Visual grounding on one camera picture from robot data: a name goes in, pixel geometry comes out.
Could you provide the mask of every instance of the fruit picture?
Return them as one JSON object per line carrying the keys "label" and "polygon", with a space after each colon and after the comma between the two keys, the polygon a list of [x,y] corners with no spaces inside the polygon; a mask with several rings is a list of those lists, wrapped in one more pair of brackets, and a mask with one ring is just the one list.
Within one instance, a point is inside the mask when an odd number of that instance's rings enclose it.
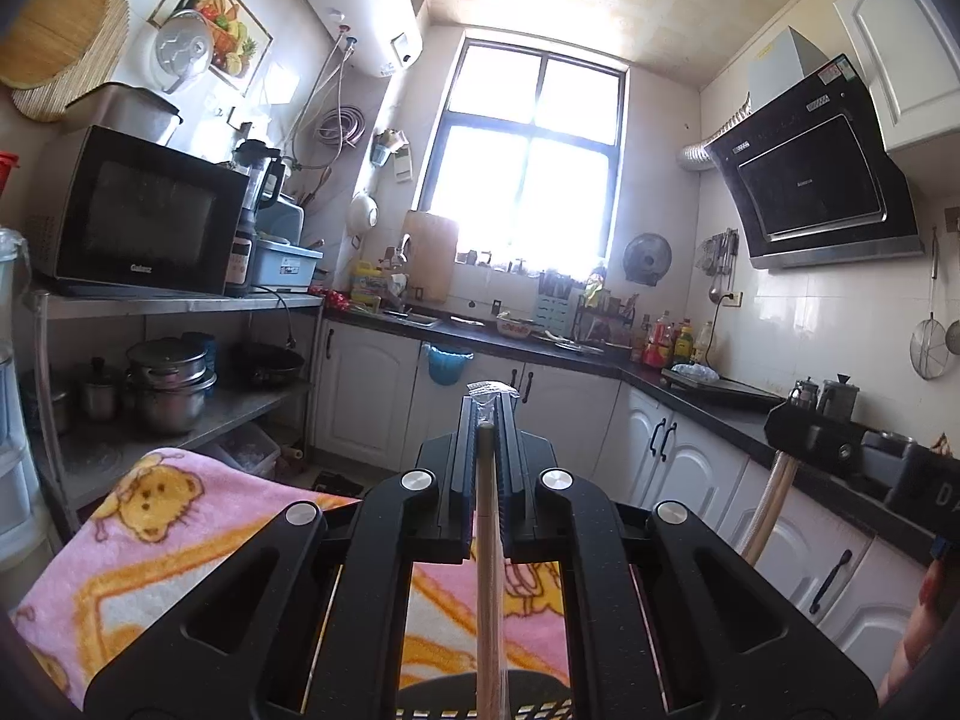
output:
{"label": "fruit picture", "polygon": [[240,0],[163,0],[150,22],[162,25],[172,14],[195,10],[206,20],[213,37],[210,71],[234,89],[246,93],[272,38]]}

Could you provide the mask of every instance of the white cabinet door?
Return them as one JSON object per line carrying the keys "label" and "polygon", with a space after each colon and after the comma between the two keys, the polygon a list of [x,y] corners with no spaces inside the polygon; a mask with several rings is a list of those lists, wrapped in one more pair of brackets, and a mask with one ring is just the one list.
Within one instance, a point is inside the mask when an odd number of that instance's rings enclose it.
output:
{"label": "white cabinet door", "polygon": [[456,431],[467,384],[487,381],[510,384],[513,381],[515,386],[523,373],[523,362],[474,353],[473,359],[464,367],[460,381],[453,386],[441,386],[430,378],[426,347],[424,343],[416,367],[414,398],[407,422],[407,437],[403,442],[404,470],[416,465],[419,449],[427,439]]}
{"label": "white cabinet door", "polygon": [[322,343],[314,445],[400,470],[419,341],[325,322]]}
{"label": "white cabinet door", "polygon": [[747,456],[690,419],[673,415],[666,442],[658,439],[653,479],[645,509],[661,501],[680,501],[716,530],[747,466]]}
{"label": "white cabinet door", "polygon": [[[720,538],[737,552],[743,547],[769,477],[767,469],[750,463],[720,524]],[[869,543],[870,538],[853,525],[792,488],[757,562],[757,571],[803,614],[816,621],[827,613],[846,586]],[[850,557],[840,565],[818,605],[813,607],[817,593],[847,550]]]}
{"label": "white cabinet door", "polygon": [[960,49],[930,0],[834,6],[870,87],[887,151],[960,128]]}
{"label": "white cabinet door", "polygon": [[877,687],[904,637],[925,573],[923,566],[874,539],[820,623],[820,630]]}
{"label": "white cabinet door", "polygon": [[517,428],[549,440],[558,466],[589,479],[619,388],[616,379],[528,362],[517,386]]}
{"label": "white cabinet door", "polygon": [[621,384],[592,482],[611,500],[639,506],[672,418],[664,404]]}

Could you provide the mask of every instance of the metal shelf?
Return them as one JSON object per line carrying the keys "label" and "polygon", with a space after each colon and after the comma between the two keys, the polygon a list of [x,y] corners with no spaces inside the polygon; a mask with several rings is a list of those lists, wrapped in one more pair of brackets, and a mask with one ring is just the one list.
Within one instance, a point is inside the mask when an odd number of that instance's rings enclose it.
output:
{"label": "metal shelf", "polygon": [[[128,418],[106,424],[78,418],[73,429],[61,436],[65,502],[73,509],[93,503],[109,493],[133,464],[152,450],[158,447],[196,449],[277,408],[287,398],[306,394],[309,389],[306,381],[297,381],[284,389],[259,391],[218,384],[206,401],[197,427],[184,436],[152,436]],[[42,438],[31,436],[30,443],[38,461],[37,468],[48,484],[53,485]]]}
{"label": "metal shelf", "polygon": [[[323,298],[302,293],[283,295],[290,308],[315,308]],[[263,293],[248,298],[68,298],[50,295],[47,319],[93,319],[93,317],[146,317],[151,314],[201,314],[224,311],[266,311],[283,308],[276,295]]]}

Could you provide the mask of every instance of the wooden stick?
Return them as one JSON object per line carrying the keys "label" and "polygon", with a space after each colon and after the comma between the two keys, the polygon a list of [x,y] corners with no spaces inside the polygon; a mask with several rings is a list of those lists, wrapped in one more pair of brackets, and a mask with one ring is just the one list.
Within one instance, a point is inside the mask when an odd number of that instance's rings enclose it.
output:
{"label": "wooden stick", "polygon": [[503,665],[503,544],[500,542],[496,470],[496,431],[480,422],[476,435],[477,547],[477,717],[508,715]]}
{"label": "wooden stick", "polygon": [[799,464],[796,458],[792,458],[786,452],[776,453],[770,479],[763,490],[763,495],[760,496],[760,504],[757,505],[754,518],[747,528],[747,538],[740,552],[743,560],[750,565],[757,565],[763,548],[767,545],[767,541],[770,541],[776,519],[784,510],[786,493],[789,493],[793,485],[793,478],[797,474]]}

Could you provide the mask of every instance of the window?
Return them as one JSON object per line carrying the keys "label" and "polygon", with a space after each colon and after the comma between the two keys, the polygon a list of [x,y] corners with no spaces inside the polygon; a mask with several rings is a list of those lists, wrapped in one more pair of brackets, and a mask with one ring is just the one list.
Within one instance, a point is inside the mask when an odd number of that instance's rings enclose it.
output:
{"label": "window", "polygon": [[607,254],[625,76],[551,52],[467,41],[419,210],[459,251],[586,277]]}

